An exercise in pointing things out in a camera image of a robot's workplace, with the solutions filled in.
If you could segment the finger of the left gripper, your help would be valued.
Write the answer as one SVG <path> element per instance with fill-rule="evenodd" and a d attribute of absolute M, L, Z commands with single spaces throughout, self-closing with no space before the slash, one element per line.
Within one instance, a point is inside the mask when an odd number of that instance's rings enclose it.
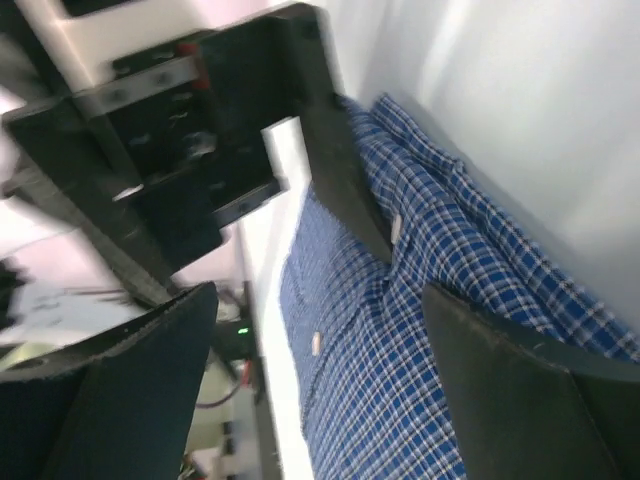
<path fill-rule="evenodd" d="M 369 188 L 340 97 L 331 92 L 310 100 L 300 110 L 300 124 L 317 198 L 371 254 L 389 264 L 390 226 Z"/>

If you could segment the blue checked shirt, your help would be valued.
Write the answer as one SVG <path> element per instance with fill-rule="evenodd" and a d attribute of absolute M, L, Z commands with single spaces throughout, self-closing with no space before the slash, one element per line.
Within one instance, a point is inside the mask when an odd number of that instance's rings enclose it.
<path fill-rule="evenodd" d="M 385 263 L 306 196 L 280 306 L 313 473 L 463 479 L 422 312 L 427 284 L 601 356 L 637 362 L 639 341 L 391 97 L 344 106 L 372 193 L 400 229 Z"/>

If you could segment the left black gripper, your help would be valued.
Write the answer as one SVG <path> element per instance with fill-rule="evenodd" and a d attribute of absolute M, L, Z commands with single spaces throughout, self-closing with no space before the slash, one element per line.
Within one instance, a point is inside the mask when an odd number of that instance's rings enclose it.
<path fill-rule="evenodd" d="M 263 133 L 330 93 L 320 10 L 212 28 L 190 2 L 6 2 L 2 191 L 174 273 L 281 192 Z"/>

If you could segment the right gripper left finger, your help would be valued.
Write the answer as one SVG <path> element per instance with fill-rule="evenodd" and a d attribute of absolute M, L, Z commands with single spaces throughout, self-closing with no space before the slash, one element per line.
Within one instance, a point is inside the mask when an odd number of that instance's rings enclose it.
<path fill-rule="evenodd" d="M 177 478 L 217 305 L 203 283 L 2 372 L 2 478 Z"/>

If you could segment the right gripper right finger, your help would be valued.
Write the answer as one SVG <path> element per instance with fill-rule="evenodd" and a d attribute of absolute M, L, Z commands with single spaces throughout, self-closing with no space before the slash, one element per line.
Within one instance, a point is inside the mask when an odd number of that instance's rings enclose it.
<path fill-rule="evenodd" d="M 423 315 L 470 479 L 636 479 L 639 367 L 427 286 Z"/>

